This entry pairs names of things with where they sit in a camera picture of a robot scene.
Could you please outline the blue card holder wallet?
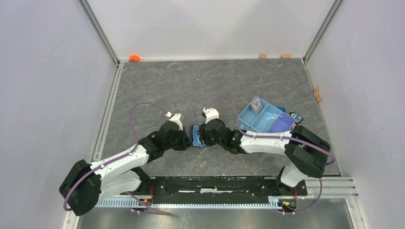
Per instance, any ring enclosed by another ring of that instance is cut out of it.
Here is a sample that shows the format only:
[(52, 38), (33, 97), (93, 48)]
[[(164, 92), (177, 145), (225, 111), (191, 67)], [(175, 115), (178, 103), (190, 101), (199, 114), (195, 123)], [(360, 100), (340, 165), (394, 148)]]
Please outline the blue card holder wallet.
[(191, 125), (191, 141), (193, 147), (205, 148), (206, 145), (202, 139), (201, 127), (199, 125)]

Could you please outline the grey credit card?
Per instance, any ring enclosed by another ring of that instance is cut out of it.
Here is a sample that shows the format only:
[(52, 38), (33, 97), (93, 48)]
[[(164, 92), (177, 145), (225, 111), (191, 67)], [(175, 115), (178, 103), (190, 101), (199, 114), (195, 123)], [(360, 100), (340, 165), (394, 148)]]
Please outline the grey credit card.
[(264, 109), (261, 99), (258, 97), (254, 97), (249, 104), (251, 106), (252, 112), (256, 116), (258, 116)]

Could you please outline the blue purple three-bin tray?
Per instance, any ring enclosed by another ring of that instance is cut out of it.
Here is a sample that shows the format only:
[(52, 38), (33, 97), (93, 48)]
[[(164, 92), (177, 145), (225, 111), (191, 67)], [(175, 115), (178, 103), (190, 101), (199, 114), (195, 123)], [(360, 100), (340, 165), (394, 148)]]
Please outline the blue purple three-bin tray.
[(291, 130), (295, 123), (294, 118), (262, 98), (260, 99), (264, 107), (262, 112), (256, 116), (252, 112), (250, 104), (247, 105), (238, 116), (239, 127), (255, 133), (281, 133)]

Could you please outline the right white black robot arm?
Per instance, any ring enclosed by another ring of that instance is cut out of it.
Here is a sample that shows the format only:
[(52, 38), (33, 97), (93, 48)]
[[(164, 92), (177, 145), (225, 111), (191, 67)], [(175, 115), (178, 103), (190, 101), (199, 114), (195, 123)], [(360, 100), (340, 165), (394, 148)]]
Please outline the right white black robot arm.
[(254, 133), (231, 130), (216, 118), (202, 124), (200, 133), (206, 146), (219, 145), (231, 154), (286, 156), (290, 164), (281, 170), (276, 181), (276, 189), (282, 195), (289, 194), (308, 177), (322, 178), (326, 166), (335, 161), (330, 144), (303, 126), (281, 133)]

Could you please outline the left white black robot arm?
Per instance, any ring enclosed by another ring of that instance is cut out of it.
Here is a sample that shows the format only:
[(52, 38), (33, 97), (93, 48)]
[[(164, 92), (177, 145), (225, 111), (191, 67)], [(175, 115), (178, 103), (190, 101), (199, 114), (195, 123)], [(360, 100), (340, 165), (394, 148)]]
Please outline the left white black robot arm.
[(81, 216), (111, 196), (132, 191), (145, 194), (150, 181), (136, 169), (161, 158), (168, 150), (184, 151), (190, 146), (185, 128), (167, 121), (158, 131), (121, 153), (93, 163), (79, 160), (59, 187), (64, 198), (63, 208)]

